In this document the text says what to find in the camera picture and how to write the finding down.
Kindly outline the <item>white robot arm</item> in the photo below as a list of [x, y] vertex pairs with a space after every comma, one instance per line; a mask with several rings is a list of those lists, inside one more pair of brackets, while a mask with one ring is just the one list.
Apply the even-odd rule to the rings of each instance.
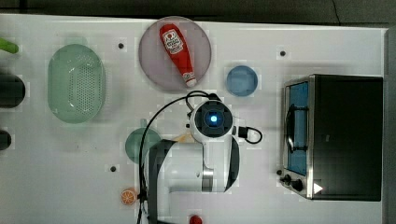
[[173, 192], [225, 192], [236, 181], [240, 153], [231, 109], [207, 100], [190, 116], [194, 141], [163, 139], [150, 148], [144, 163], [148, 187], [148, 224], [173, 224], [169, 196]]

